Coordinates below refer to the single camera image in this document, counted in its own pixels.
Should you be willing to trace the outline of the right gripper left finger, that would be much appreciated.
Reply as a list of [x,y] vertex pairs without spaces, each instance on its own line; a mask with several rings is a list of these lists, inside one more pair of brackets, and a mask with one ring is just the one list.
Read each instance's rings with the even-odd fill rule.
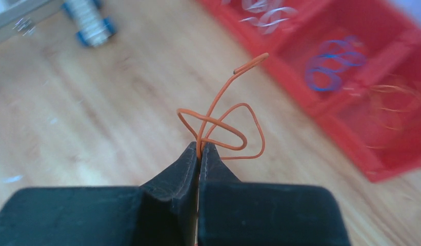
[[0,245],[193,245],[195,143],[141,186],[28,187],[0,210]]

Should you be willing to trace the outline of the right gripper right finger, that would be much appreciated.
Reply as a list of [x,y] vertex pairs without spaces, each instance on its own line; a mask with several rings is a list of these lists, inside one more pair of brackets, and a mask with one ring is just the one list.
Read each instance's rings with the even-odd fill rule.
[[201,160],[199,245],[350,245],[333,194],[320,186],[242,182],[212,143]]

